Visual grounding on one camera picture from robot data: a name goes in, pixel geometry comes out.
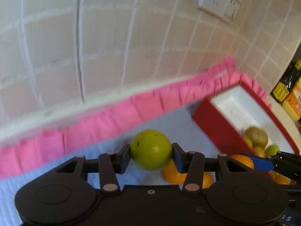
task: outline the tile grout line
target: tile grout line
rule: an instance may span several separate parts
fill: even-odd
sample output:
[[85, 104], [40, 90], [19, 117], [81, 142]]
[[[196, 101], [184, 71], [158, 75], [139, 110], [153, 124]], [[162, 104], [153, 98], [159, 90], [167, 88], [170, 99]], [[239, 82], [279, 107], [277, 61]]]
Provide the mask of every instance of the tile grout line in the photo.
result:
[[284, 28], [284, 24], [285, 24], [285, 22], [286, 22], [286, 20], [287, 20], [287, 18], [288, 18], [288, 15], [290, 14], [290, 11], [291, 11], [291, 9], [292, 9], [293, 2], [294, 2], [294, 0], [291, 0], [290, 6], [289, 6], [288, 11], [287, 11], [287, 13], [286, 13], [285, 19], [284, 19], [283, 24], [282, 24], [282, 26], [281, 26], [281, 29], [280, 29], [280, 31], [279, 31], [279, 33], [278, 33], [278, 36], [277, 36], [276, 40], [274, 41], [274, 44], [273, 44], [273, 46], [272, 46], [270, 52], [268, 53], [267, 57], [265, 58], [263, 64], [261, 65], [261, 67], [259, 68], [258, 72], [256, 73], [255, 78], [258, 76], [259, 72], [261, 71], [261, 69], [263, 68], [263, 66], [265, 65], [265, 63], [267, 62], [267, 60], [269, 59], [269, 57], [270, 57], [270, 55], [271, 55], [271, 53], [272, 53], [272, 51], [273, 51], [273, 49], [274, 49], [274, 47], [275, 47], [277, 41], [278, 41], [279, 36], [280, 36], [280, 34], [281, 34], [281, 32], [282, 32], [282, 30], [283, 30], [283, 28]]
[[260, 25], [258, 26], [258, 30], [256, 31], [256, 34], [255, 34], [255, 36], [254, 36], [254, 39], [253, 39], [253, 41], [251, 42], [251, 45], [250, 45], [248, 51], [246, 52], [246, 55], [243, 57], [243, 61], [246, 61], [246, 57], [247, 57], [247, 55], [249, 54], [249, 52], [250, 52], [252, 46], [253, 46], [254, 43], [255, 43], [255, 40], [256, 40], [256, 38], [257, 38], [257, 36], [258, 36], [258, 34], [259, 34], [259, 31], [261, 30], [261, 27], [262, 27], [262, 25], [263, 25], [264, 18], [266, 17], [266, 13], [267, 13], [268, 9], [270, 8], [271, 4], [272, 4], [272, 0], [269, 0], [268, 5], [267, 5], [267, 7], [266, 7], [266, 9], [265, 9], [265, 15], [264, 15], [262, 21], [260, 22]]
[[80, 27], [82, 27], [82, 23], [80, 20], [82, 18], [82, 3], [83, 0], [77, 0], [76, 1], [76, 35], [75, 35], [75, 44], [76, 44], [76, 65], [77, 65], [77, 79], [79, 83], [79, 90], [80, 90], [80, 96], [82, 98], [82, 101], [85, 102], [84, 93], [83, 93], [83, 87], [82, 87], [82, 60], [81, 60], [81, 54], [82, 54], [82, 46], [80, 43], [80, 40], [82, 39], [82, 34], [80, 30]]
[[202, 16], [202, 14], [199, 15], [198, 20], [197, 20], [197, 22], [196, 22], [196, 24], [195, 24], [195, 26], [194, 26], [194, 28], [193, 28], [192, 35], [191, 35], [191, 37], [190, 37], [190, 40], [189, 40], [187, 49], [186, 49], [186, 51], [185, 51], [183, 60], [182, 60], [182, 62], [181, 62], [180, 68], [179, 68], [178, 73], [177, 73], [177, 76], [178, 76], [178, 75], [180, 74], [180, 72], [181, 72], [181, 69], [182, 69], [182, 67], [183, 67], [183, 63], [184, 63], [184, 61], [185, 61], [186, 55], [187, 55], [187, 53], [188, 53], [188, 51], [189, 51], [190, 45], [191, 45], [192, 40], [193, 40], [193, 38], [194, 38], [194, 36], [195, 36], [195, 32], [197, 31], [197, 28], [198, 28], [198, 25], [199, 25], [201, 16]]
[[121, 82], [120, 82], [121, 85], [124, 84], [126, 63], [128, 61], [128, 52], [129, 52], [129, 48], [130, 48], [134, 20], [135, 20], [135, 16], [136, 16], [136, 11], [138, 10], [137, 4], [138, 4], [138, 0], [134, 0], [133, 1], [133, 10], [131, 12], [131, 17], [130, 17], [130, 23], [128, 25], [128, 34], [127, 34], [127, 38], [126, 38], [125, 51], [124, 51], [124, 57], [123, 57], [123, 74], [122, 74]]
[[204, 58], [204, 55], [205, 55], [205, 53], [206, 53], [207, 50], [208, 50], [209, 44], [210, 44], [210, 42], [211, 42], [211, 40], [212, 40], [213, 34], [214, 34], [214, 32], [215, 32], [215, 30], [216, 30], [216, 28], [217, 28], [217, 24], [218, 24], [218, 23], [219, 23], [219, 22], [216, 22], [216, 24], [215, 24], [215, 26], [214, 26], [214, 29], [213, 29], [213, 31], [212, 31], [212, 34], [211, 34], [210, 39], [209, 39], [209, 41], [208, 41], [208, 44], [207, 44], [207, 46], [206, 46], [206, 48], [205, 48], [205, 50], [204, 50], [204, 54], [203, 54], [203, 56], [202, 56], [202, 58], [201, 58], [201, 60], [200, 60], [200, 62], [199, 62], [199, 64], [198, 64], [198, 66], [197, 66], [196, 71], [195, 71], [195, 74], [198, 72], [198, 68], [200, 67], [201, 62], [202, 62], [202, 60], [203, 60], [203, 58]]
[[31, 63], [30, 56], [29, 56], [28, 42], [26, 40], [25, 24], [24, 24], [24, 20], [23, 20], [24, 0], [20, 0], [20, 4], [21, 4], [20, 5], [20, 7], [21, 7], [21, 10], [20, 10], [21, 33], [20, 34], [22, 36], [22, 38], [20, 38], [20, 41], [21, 41], [20, 47], [21, 47], [22, 54], [23, 54], [23, 57], [24, 57], [24, 64], [25, 64], [26, 70], [28, 70], [28, 72], [29, 72], [29, 83], [30, 83], [30, 86], [33, 90], [33, 94], [34, 94], [34, 96], [37, 100], [37, 103], [38, 103], [40, 108], [45, 110], [45, 106], [43, 104], [42, 97], [41, 97], [40, 92], [39, 92], [38, 87], [37, 87], [33, 65]]
[[173, 17], [175, 15], [175, 12], [176, 12], [176, 9], [177, 9], [177, 6], [178, 6], [178, 2], [179, 2], [179, 0], [175, 0], [175, 4], [173, 6], [173, 10], [171, 12], [170, 19], [169, 19], [168, 24], [167, 24], [167, 29], [166, 29], [166, 32], [165, 32], [165, 35], [164, 35], [161, 50], [160, 50], [158, 60], [157, 60], [157, 63], [156, 63], [156, 68], [155, 68], [155, 72], [154, 72], [154, 75], [153, 75], [153, 79], [155, 79], [156, 74], [157, 74], [157, 70], [159, 68], [159, 64], [160, 64], [160, 61], [161, 61], [161, 58], [162, 58], [162, 55], [163, 55], [163, 50], [164, 50], [164, 46], [165, 46], [165, 43], [166, 43], [166, 40], [167, 40], [168, 32], [169, 32], [169, 29], [170, 29], [171, 24], [173, 22]]

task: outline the pink ruffled fabric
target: pink ruffled fabric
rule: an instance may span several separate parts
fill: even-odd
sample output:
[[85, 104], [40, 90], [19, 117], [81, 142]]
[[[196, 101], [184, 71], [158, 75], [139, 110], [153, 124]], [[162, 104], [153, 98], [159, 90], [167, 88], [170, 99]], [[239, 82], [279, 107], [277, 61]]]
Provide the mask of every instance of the pink ruffled fabric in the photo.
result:
[[67, 129], [44, 131], [38, 137], [1, 148], [0, 179], [41, 167], [239, 82], [246, 83], [271, 108], [258, 82], [244, 73], [235, 72], [234, 68], [234, 58], [227, 57], [192, 79], [134, 95], [96, 115], [83, 118]]

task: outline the orange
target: orange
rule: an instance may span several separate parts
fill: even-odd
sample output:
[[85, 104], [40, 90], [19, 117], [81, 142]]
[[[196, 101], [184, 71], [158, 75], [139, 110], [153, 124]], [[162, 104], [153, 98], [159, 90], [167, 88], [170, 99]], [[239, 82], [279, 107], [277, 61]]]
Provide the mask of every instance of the orange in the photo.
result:
[[[183, 184], [187, 175], [187, 173], [179, 173], [173, 161], [171, 161], [162, 172], [165, 180], [172, 184]], [[214, 180], [211, 174], [209, 172], [204, 172], [203, 188], [209, 188], [213, 182]]]
[[172, 184], [182, 184], [186, 179], [187, 173], [179, 173], [174, 162], [171, 161], [167, 167], [163, 169], [163, 176], [166, 181]]
[[285, 176], [283, 176], [283, 175], [281, 175], [281, 174], [279, 174], [275, 171], [269, 171], [268, 173], [270, 174], [272, 180], [275, 183], [286, 184], [286, 185], [290, 184], [290, 180], [287, 177], [285, 177]]
[[231, 155], [231, 157], [239, 162], [241, 162], [242, 164], [254, 169], [254, 163], [253, 161], [244, 155]]
[[203, 188], [207, 189], [214, 183], [213, 177], [210, 172], [204, 172]]
[[283, 175], [279, 175], [276, 177], [275, 182], [278, 184], [286, 184], [289, 185], [290, 181], [287, 177], [283, 176]]

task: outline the electrical outlet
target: electrical outlet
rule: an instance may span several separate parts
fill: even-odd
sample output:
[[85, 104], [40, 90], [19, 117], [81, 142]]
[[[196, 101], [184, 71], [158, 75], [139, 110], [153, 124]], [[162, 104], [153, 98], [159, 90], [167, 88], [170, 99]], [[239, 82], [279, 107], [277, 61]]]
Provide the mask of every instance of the electrical outlet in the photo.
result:
[[205, 9], [225, 21], [233, 23], [237, 17], [240, 5], [241, 2], [239, 0], [199, 0], [198, 8]]
[[234, 21], [237, 17], [240, 6], [241, 4], [238, 0], [229, 0], [225, 10], [225, 15], [230, 17]]

